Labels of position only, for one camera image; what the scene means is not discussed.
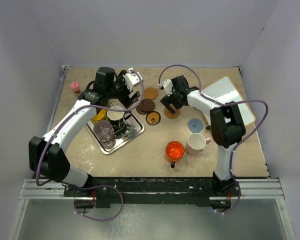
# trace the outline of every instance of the small pink cup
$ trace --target small pink cup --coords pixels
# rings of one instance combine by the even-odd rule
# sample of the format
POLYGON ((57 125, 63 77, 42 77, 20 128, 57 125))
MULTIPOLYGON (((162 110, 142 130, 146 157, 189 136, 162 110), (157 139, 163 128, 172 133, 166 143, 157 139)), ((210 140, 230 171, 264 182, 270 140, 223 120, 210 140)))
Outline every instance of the small pink cup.
POLYGON ((211 142, 211 138, 205 138, 200 133, 193 133, 186 141, 185 150, 190 155, 197 155, 211 142))

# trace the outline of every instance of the cup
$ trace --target cup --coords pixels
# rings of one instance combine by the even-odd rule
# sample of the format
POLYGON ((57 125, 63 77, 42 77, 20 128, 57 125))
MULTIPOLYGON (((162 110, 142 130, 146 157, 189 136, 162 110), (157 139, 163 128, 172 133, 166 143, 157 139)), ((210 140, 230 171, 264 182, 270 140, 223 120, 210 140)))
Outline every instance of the cup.
POLYGON ((96 124, 97 122, 106 119, 107 119, 107 111, 105 109, 101 109, 99 113, 91 119, 91 122, 93 122, 93 124, 96 124))
POLYGON ((114 131, 111 128, 110 122, 105 120, 98 121, 93 126, 93 132, 102 143, 110 142, 112 139, 114 139, 115 136, 114 131))
POLYGON ((171 164, 171 168, 175 168, 185 153, 184 146, 178 141, 171 141, 165 147, 165 159, 171 164))
POLYGON ((211 138, 205 138, 200 133, 193 133, 186 141, 185 150, 190 155, 197 155, 211 142, 211 138))
MULTIPOLYGON (((120 106, 112 106, 110 109, 115 109, 115 110, 123 110, 122 107, 120 106)), ((111 111, 108 110, 106 112, 106 116, 108 117, 114 132, 120 130, 124 125, 125 125, 125 120, 130 118, 132 116, 131 111, 111 111)))

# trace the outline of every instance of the orange cup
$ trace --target orange cup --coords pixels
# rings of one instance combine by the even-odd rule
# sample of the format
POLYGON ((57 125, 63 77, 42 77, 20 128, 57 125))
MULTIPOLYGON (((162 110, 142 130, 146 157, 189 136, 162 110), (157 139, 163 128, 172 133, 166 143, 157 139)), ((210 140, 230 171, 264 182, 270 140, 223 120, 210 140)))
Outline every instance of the orange cup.
POLYGON ((184 154, 185 148, 178 141, 171 141, 165 147, 165 159, 171 164, 171 168, 175 167, 184 154))

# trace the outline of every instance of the brown coaster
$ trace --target brown coaster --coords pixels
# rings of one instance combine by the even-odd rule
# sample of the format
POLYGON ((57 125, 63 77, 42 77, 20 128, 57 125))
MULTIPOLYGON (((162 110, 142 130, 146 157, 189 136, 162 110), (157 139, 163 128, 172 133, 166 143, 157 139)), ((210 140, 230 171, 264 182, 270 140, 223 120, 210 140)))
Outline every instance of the brown coaster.
POLYGON ((139 114, 147 114, 147 112, 142 111, 142 110, 140 109, 139 106, 137 106, 135 110, 136 110, 139 114))
POLYGON ((161 121, 160 113, 157 111, 151 111, 146 115, 145 120, 149 125, 157 125, 161 121))
POLYGON ((180 109, 176 109, 173 105, 170 105, 170 107, 175 111, 175 114, 172 115, 168 109, 164 108, 164 115, 169 119, 176 119, 177 117, 179 117, 180 109))
POLYGON ((155 89, 154 87, 147 87, 144 90, 144 95, 143 97, 145 99, 151 99, 151 100, 155 100, 158 97, 158 91, 157 89, 155 89))
POLYGON ((143 99, 138 107, 141 111, 148 113, 155 109, 155 106, 155 102, 151 99, 143 99))

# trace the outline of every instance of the cup handle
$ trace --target cup handle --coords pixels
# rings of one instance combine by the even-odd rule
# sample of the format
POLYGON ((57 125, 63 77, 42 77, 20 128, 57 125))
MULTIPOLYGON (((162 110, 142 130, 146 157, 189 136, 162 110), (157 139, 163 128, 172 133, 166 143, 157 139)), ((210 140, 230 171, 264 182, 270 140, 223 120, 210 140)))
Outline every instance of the cup handle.
POLYGON ((130 118, 132 116, 131 111, 126 111, 124 113, 124 115, 128 114, 127 116, 123 116, 124 120, 127 120, 128 118, 130 118))
POLYGON ((205 144, 209 144, 209 143, 211 143, 211 141, 212 141, 212 139, 210 137, 208 137, 205 139, 205 144))

